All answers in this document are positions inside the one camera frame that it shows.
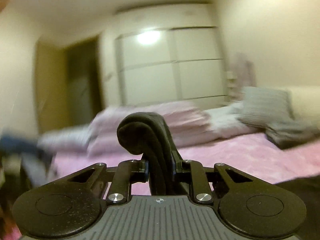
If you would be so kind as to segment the black trousers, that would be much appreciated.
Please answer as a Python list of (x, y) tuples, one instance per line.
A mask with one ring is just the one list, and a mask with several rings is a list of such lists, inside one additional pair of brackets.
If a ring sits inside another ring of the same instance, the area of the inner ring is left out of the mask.
[(173, 196), (181, 192), (174, 182), (177, 148), (163, 116), (137, 112), (125, 117), (117, 128), (120, 145), (149, 162), (149, 188), (152, 195)]

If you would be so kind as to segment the wooden bedroom door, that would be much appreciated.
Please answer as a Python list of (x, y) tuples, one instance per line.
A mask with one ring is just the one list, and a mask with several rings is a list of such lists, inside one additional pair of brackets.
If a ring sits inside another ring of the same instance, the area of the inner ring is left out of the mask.
[(98, 37), (59, 48), (38, 40), (34, 94), (39, 133), (85, 125), (103, 109)]

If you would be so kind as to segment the folded pink duvet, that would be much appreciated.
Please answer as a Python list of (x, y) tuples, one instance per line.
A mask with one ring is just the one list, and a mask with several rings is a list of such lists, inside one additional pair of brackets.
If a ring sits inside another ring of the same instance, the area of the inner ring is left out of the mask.
[(174, 144), (189, 147), (217, 139), (209, 114), (190, 101), (174, 101), (144, 107), (110, 106), (99, 112), (89, 125), (92, 141), (87, 148), (91, 156), (125, 152), (117, 129), (129, 115), (130, 123), (145, 123), (154, 131), (170, 131)]

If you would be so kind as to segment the grey striped quilt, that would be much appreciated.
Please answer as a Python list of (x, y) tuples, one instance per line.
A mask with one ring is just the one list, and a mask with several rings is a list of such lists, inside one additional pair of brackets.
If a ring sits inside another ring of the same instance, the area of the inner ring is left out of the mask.
[(217, 139), (229, 139), (255, 133), (255, 129), (239, 120), (243, 104), (201, 110), (187, 101), (161, 103), (146, 107), (108, 107), (98, 113), (88, 125), (46, 132), (40, 136), (39, 148), (56, 152), (86, 152), (88, 155), (123, 152), (117, 128), (128, 115), (124, 139), (146, 145), (152, 137), (165, 138), (167, 125), (178, 148), (205, 144)]

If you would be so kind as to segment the pink floral bed blanket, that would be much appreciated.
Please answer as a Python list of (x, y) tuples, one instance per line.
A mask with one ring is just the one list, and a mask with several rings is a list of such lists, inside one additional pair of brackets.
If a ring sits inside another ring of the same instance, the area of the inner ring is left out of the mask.
[[(272, 184), (293, 191), (304, 200), (308, 215), (299, 231), (302, 239), (319, 239), (319, 140), (281, 150), (263, 133), (247, 134), (224, 141), (180, 148), (184, 159), (203, 166), (225, 163)], [(121, 161), (140, 159), (127, 152), (90, 157), (86, 153), (59, 152), (53, 156), (49, 181), (69, 175), (94, 163), (116, 166)]]

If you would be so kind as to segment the grey striped garment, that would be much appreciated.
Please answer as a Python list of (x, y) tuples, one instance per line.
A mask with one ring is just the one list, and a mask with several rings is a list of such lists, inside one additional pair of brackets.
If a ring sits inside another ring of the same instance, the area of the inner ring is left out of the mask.
[(42, 186), (54, 174), (51, 170), (53, 155), (37, 153), (6, 153), (1, 151), (1, 187), (10, 180), (27, 181), (32, 187)]

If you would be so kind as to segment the folded grey clothes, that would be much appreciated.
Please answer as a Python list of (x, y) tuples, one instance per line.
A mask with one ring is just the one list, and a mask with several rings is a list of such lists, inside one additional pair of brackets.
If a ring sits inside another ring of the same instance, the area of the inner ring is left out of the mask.
[(265, 135), (268, 141), (285, 150), (319, 139), (319, 128), (311, 122), (275, 121), (266, 125)]

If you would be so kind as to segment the grey square cushion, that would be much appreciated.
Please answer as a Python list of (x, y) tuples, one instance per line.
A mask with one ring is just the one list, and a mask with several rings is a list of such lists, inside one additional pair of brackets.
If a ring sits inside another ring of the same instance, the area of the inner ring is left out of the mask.
[(245, 87), (239, 120), (248, 126), (264, 128), (276, 121), (292, 120), (291, 96), (286, 90)]

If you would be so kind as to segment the white sliding wardrobe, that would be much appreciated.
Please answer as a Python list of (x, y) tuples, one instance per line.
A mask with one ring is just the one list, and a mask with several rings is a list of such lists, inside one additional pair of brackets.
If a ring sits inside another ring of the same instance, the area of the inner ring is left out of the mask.
[(227, 99), (217, 27), (145, 29), (116, 40), (120, 103), (185, 101), (202, 109)]

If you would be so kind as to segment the blue garment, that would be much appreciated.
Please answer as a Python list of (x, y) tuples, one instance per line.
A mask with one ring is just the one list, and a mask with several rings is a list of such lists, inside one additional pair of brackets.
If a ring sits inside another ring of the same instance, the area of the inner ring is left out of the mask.
[(1, 151), (4, 153), (38, 154), (37, 141), (9, 131), (1, 132)]

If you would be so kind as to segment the pale pink hanging garment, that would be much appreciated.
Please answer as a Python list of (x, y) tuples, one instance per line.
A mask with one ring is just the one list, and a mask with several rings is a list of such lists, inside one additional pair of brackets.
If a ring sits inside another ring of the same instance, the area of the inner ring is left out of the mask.
[(236, 74), (235, 99), (242, 99), (242, 90), (244, 87), (256, 87), (254, 64), (249, 61), (245, 54), (238, 54), (234, 65)]

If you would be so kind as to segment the cream padded headboard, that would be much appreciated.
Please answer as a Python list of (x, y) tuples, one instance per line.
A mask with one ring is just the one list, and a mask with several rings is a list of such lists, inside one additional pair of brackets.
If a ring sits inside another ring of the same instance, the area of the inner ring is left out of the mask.
[(319, 86), (291, 86), (286, 87), (286, 90), (290, 93), (294, 118), (319, 127)]

